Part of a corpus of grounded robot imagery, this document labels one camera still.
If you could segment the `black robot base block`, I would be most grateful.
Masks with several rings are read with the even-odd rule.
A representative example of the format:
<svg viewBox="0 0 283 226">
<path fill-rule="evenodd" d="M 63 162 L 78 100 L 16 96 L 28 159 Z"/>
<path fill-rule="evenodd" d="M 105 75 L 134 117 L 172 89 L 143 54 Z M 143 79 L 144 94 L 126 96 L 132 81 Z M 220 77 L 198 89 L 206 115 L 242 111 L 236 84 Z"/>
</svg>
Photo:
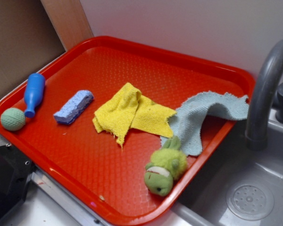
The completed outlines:
<svg viewBox="0 0 283 226">
<path fill-rule="evenodd" d="M 33 161 L 12 144 L 0 146 L 0 223 L 25 200 Z"/>
</svg>

